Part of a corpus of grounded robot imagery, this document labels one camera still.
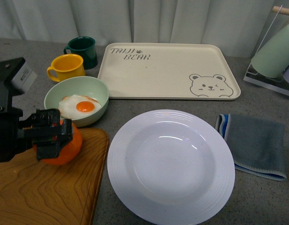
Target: light green bowl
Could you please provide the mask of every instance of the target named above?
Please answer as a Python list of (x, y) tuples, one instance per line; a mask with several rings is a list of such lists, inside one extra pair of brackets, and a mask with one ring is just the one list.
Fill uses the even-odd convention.
[(44, 107), (45, 109), (57, 109), (63, 97), (71, 95), (86, 95), (95, 98), (102, 106), (92, 115), (72, 120), (77, 127), (84, 127), (96, 122), (106, 111), (109, 102), (109, 89), (104, 82), (91, 76), (77, 76), (53, 86), (44, 98)]

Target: egg white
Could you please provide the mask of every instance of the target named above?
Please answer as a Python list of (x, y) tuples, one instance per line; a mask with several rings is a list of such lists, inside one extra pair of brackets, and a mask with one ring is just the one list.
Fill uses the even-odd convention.
[[(88, 101), (92, 102), (95, 106), (94, 110), (90, 112), (81, 112), (76, 109), (76, 105), (79, 102)], [(102, 106), (96, 99), (90, 98), (85, 95), (72, 95), (65, 96), (62, 101), (59, 102), (60, 115), (66, 119), (78, 120), (86, 116), (92, 115), (97, 112)]]

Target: wood grain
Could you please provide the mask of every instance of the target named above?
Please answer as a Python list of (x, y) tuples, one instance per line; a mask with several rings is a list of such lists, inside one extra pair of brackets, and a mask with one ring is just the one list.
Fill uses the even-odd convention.
[(0, 163), (0, 225), (92, 224), (109, 137), (80, 131), (81, 151), (68, 164), (38, 162), (32, 149)]

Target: yellow mug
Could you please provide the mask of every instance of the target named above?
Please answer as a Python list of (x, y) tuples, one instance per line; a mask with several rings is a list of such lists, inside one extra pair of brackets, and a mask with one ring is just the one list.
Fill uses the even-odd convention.
[[(57, 77), (51, 74), (51, 70), (56, 72)], [(56, 82), (66, 80), (75, 76), (85, 76), (83, 58), (76, 54), (66, 54), (55, 58), (46, 70), (48, 77)]]

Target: dish rack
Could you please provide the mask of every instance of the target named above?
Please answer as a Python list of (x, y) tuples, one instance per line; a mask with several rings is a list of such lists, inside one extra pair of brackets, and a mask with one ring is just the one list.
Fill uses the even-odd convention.
[[(262, 46), (262, 43), (264, 42), (264, 39), (265, 39), (267, 33), (269, 32), (272, 24), (274, 23), (275, 19), (277, 18), (278, 14), (289, 15), (289, 9), (283, 8), (282, 6), (280, 6), (280, 7), (274, 6), (272, 9), (272, 12), (275, 12), (276, 15), (275, 15), (273, 21), (271, 22), (265, 36), (263, 37), (263, 39), (262, 39), (262, 41), (261, 41), (261, 43), (257, 49), (257, 52), (260, 49), (260, 47)], [(265, 77), (265, 76), (259, 74), (253, 68), (252, 63), (249, 64), (243, 80), (289, 96), (289, 83), (285, 79), (283, 79), (283, 77), (279, 78), (279, 79), (278, 78)]]

